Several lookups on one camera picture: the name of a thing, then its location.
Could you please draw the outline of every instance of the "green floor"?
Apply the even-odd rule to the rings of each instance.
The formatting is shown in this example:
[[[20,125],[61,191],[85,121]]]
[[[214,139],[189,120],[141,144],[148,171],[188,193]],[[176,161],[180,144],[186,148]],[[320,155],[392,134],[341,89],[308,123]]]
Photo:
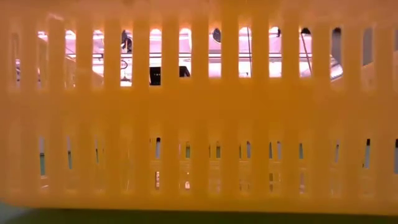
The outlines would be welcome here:
[[[0,203],[0,223],[398,223],[398,217],[270,213],[41,210]]]

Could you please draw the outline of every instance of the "yellow plastic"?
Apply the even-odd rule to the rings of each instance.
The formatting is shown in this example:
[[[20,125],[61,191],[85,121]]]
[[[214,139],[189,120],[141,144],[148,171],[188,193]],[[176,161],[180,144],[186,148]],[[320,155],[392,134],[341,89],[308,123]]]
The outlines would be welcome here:
[[[28,207],[398,214],[396,1],[22,2],[0,2],[1,200]],[[222,77],[209,79],[208,33],[216,26],[223,32]],[[238,30],[247,26],[252,77],[240,79]],[[284,33],[282,78],[268,76],[270,26]],[[313,75],[306,79],[299,78],[300,26],[313,36]],[[343,30],[344,70],[337,90],[329,73],[336,26]],[[178,32],[184,27],[192,30],[192,77],[179,79]],[[374,28],[372,91],[361,83],[366,27]],[[74,88],[64,84],[71,66],[65,63],[66,28],[77,33]],[[131,88],[119,86],[122,28],[133,30],[138,55]],[[153,28],[162,30],[161,86],[148,85]],[[94,29],[105,33],[103,86],[93,84]],[[37,47],[38,30],[49,32],[47,49]],[[21,34],[20,87],[11,81],[12,32]],[[38,63],[47,68],[41,89]],[[179,153],[187,144],[189,158]],[[189,189],[182,187],[187,182]]]

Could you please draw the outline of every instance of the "black object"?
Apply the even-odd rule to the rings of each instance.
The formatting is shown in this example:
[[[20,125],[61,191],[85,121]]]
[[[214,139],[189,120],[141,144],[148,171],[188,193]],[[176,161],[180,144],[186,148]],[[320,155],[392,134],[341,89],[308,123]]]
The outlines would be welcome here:
[[[217,43],[221,43],[221,31],[219,28],[213,30],[213,40]]]
[[[120,69],[126,69],[129,65],[125,60],[121,60]]]
[[[341,34],[341,28],[340,27],[336,27],[333,29],[333,33],[334,34]]]
[[[131,80],[127,77],[123,77],[120,79],[121,82],[131,82]]]
[[[160,85],[160,67],[149,68],[150,85]]]
[[[127,36],[126,30],[122,31],[121,44],[122,44],[122,49],[127,48],[127,53],[131,53],[132,40]]]
[[[310,32],[310,30],[309,30],[308,28],[304,27],[304,28],[301,30],[301,34],[311,34],[311,32]]]
[[[190,77],[191,74],[186,66],[180,66],[179,77]],[[149,68],[150,85],[160,85],[161,81],[161,67]]]

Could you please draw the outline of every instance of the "plastic basket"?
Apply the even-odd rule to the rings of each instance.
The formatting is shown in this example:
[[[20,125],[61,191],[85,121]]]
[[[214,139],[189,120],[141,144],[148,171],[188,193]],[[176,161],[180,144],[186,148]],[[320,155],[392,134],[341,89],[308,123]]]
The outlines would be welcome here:
[[[2,2],[0,198],[28,207],[398,214],[396,6]],[[269,78],[273,26],[282,29],[281,78]],[[307,78],[299,77],[303,26],[312,33]],[[335,89],[330,39],[338,26],[344,75]],[[190,78],[177,75],[183,27],[192,31]],[[214,27],[222,31],[221,78],[208,77]],[[251,28],[251,78],[238,76],[241,27]],[[367,27],[374,37],[371,89],[361,81]],[[132,87],[119,84],[122,28],[132,30]],[[154,28],[162,30],[160,86],[148,84]],[[65,29],[76,31],[76,64],[65,62]],[[96,29],[105,39],[103,84],[92,69]],[[48,45],[38,30],[48,32]]]

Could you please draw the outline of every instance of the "vertical slot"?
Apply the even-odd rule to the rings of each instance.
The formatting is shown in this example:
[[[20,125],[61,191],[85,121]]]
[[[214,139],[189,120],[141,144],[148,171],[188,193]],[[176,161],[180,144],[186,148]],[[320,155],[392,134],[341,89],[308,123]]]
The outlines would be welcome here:
[[[396,139],[394,152],[394,173],[398,174],[398,139]]]
[[[155,158],[160,159],[160,150],[161,150],[162,143],[160,138],[156,138],[156,145],[155,145]]]
[[[251,29],[243,27],[239,30],[239,77],[250,78],[252,74]]]
[[[184,28],[180,30],[180,37],[178,40],[178,63],[180,66],[179,77],[190,77],[191,76],[191,64],[192,64],[192,33],[190,29]]]
[[[67,55],[76,53],[76,34],[73,30],[66,30],[65,32],[65,53]],[[75,63],[70,57],[65,57],[66,88],[75,87]]]
[[[277,141],[278,160],[282,160],[282,143]]]
[[[93,86],[99,88],[103,86],[104,77],[104,34],[101,30],[93,32]]]
[[[303,150],[303,144],[300,143],[298,145],[298,158],[299,159],[304,159],[304,150]]]
[[[70,142],[70,137],[67,137],[67,153],[68,153],[68,167],[72,169],[72,145]]]
[[[45,148],[44,138],[39,137],[39,150],[40,150],[40,175],[45,176]]]
[[[156,190],[160,189],[160,172],[159,171],[155,172],[155,189]]]
[[[304,27],[299,33],[300,52],[299,69],[301,77],[312,76],[312,37],[308,28]]]
[[[132,85],[132,57],[132,31],[122,30],[120,64],[121,87],[130,87]]]
[[[95,139],[94,145],[95,145],[95,162],[97,164],[99,164],[100,160],[99,160],[99,157],[98,157],[98,140],[97,139]]]
[[[371,153],[371,140],[366,140],[366,147],[365,147],[365,161],[363,167],[368,169],[370,166],[370,153]]]
[[[396,29],[394,31],[394,53],[398,50],[398,29]],[[395,63],[393,63],[393,68],[392,68],[392,73],[396,74],[397,71],[397,66]],[[392,77],[392,81],[393,81],[393,88],[394,91],[397,92],[398,91],[398,76],[397,75],[393,75]]]
[[[361,70],[361,84],[364,91],[372,91],[374,89],[375,71],[374,66],[366,66],[374,61],[373,59],[373,28],[368,27],[363,32],[363,64],[364,69]]]
[[[269,192],[274,191],[274,175],[273,173],[269,173]]]
[[[343,61],[341,60],[341,29],[333,29],[331,34],[330,76],[331,80],[341,78],[343,75]]]
[[[335,147],[335,164],[338,163],[338,158],[340,153],[339,150],[340,150],[340,141],[337,141]]]
[[[221,146],[220,146],[220,144],[218,142],[217,142],[217,145],[216,145],[216,158],[217,159],[221,158]]]
[[[278,27],[269,29],[269,76],[282,76],[282,33]]]
[[[304,194],[305,192],[305,179],[304,179],[304,173],[300,173],[300,194]]]
[[[242,145],[239,145],[239,159],[242,159]]]
[[[187,142],[185,145],[185,158],[191,158],[191,145],[189,144],[189,142]]]
[[[38,31],[38,68],[37,68],[37,88],[45,87],[47,78],[47,60],[48,60],[48,41],[49,37],[45,31]]]
[[[190,143],[187,141],[183,146],[183,157],[185,160],[180,161],[180,180],[179,180],[179,187],[180,190],[186,192],[190,190],[190,169],[191,169],[191,146]]]
[[[161,85],[162,31],[151,30],[149,34],[149,84]]]
[[[251,144],[249,141],[246,142],[246,153],[248,154],[248,159],[251,158]]]
[[[221,78],[221,29],[217,27],[209,36],[209,77]]]
[[[272,155],[272,143],[269,143],[269,159],[272,159],[273,155]]]
[[[20,66],[20,38],[17,32],[11,34],[11,69],[14,76],[12,77],[12,86],[19,87],[19,80],[21,78],[21,66]]]

